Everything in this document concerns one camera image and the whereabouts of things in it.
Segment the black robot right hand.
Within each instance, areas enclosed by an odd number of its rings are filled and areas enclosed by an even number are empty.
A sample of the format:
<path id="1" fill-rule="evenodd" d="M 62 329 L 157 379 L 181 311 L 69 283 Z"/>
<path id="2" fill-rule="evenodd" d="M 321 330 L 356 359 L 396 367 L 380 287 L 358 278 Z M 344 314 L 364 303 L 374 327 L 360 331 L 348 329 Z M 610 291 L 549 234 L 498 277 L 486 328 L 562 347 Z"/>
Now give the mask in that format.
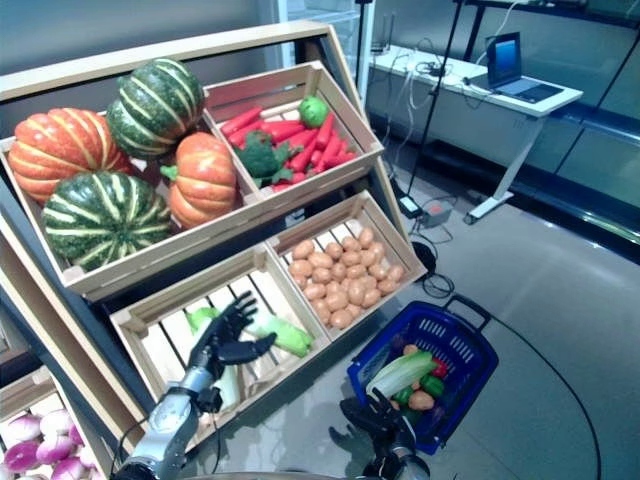
<path id="1" fill-rule="evenodd" d="M 341 400 L 339 408 L 352 425 L 370 436 L 377 454 L 416 452 L 413 427 L 378 388 L 371 390 L 364 404 L 351 397 Z"/>

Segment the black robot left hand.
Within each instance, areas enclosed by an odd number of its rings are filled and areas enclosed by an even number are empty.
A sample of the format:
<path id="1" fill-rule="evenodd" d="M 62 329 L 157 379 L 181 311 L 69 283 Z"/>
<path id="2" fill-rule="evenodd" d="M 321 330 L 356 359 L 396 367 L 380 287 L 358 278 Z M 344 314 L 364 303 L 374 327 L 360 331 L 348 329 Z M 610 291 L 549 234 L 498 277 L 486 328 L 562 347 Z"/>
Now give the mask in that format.
<path id="1" fill-rule="evenodd" d="M 253 294 L 245 291 L 215 317 L 191 350 L 188 369 L 204 369 L 217 380 L 226 366 L 249 363 L 267 353 L 277 339 L 275 333 L 254 341 L 239 340 L 244 328 L 253 323 L 256 303 Z"/>

